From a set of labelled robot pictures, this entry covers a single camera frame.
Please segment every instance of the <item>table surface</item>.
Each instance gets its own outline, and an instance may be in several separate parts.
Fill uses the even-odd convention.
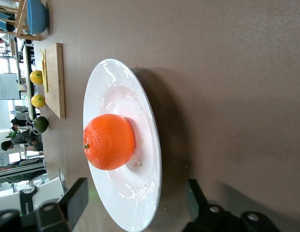
[[[43,1],[50,24],[34,42],[63,43],[66,118],[48,106],[43,133],[51,178],[89,178],[75,231],[121,232],[103,207],[83,152],[83,101],[95,66],[131,67],[152,105],[163,178],[146,232],[190,220],[186,181],[239,216],[262,212],[300,231],[300,1]]]

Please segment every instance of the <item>lime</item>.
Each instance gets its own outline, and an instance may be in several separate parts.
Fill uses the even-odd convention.
[[[44,116],[40,116],[34,119],[34,128],[36,131],[43,133],[49,126],[48,119],[46,119]]]

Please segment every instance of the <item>chair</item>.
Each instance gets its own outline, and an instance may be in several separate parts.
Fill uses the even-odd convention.
[[[7,24],[13,25],[16,28],[16,32],[0,30],[0,33],[11,34],[20,39],[39,41],[40,34],[37,34],[35,36],[23,34],[23,29],[25,30],[29,29],[29,27],[25,25],[25,19],[27,16],[27,0],[12,0],[12,1],[19,3],[18,8],[0,5],[1,8],[6,9],[6,10],[0,9],[0,12],[15,14],[15,19],[11,20],[6,18],[0,18],[0,20],[6,22]]]
[[[29,111],[29,109],[23,105],[16,105],[14,108],[15,108],[15,111],[17,111],[17,112]]]
[[[30,125],[24,126],[24,127],[18,126],[18,129],[20,129],[20,130],[29,130],[29,134],[31,134],[31,133],[36,134],[36,135],[41,134],[40,132],[36,132],[34,130],[34,128],[32,126],[30,126]]]
[[[28,122],[31,122],[32,120],[30,119],[29,117],[29,113],[28,112],[16,112],[15,114],[16,118],[19,119],[19,120],[26,120]]]

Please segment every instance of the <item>orange fruit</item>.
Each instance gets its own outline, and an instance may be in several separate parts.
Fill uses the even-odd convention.
[[[45,98],[43,95],[40,94],[36,94],[32,97],[32,99],[30,100],[30,102],[32,103],[33,106],[35,106],[36,108],[41,108],[45,106]]]
[[[83,133],[84,152],[96,168],[113,170],[129,161],[135,150],[130,123],[123,117],[105,114],[90,121]]]
[[[43,84],[43,72],[40,70],[32,71],[29,75],[29,78],[32,83],[37,85]]]

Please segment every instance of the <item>lemon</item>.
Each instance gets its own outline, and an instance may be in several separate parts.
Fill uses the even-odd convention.
[[[29,78],[31,82],[33,82],[36,85],[43,84],[43,72],[40,70],[32,71],[29,75]]]
[[[35,106],[36,108],[41,108],[44,107],[45,105],[45,99],[43,95],[40,94],[36,94],[32,97],[32,99],[30,100],[30,102],[32,103],[33,106]]]

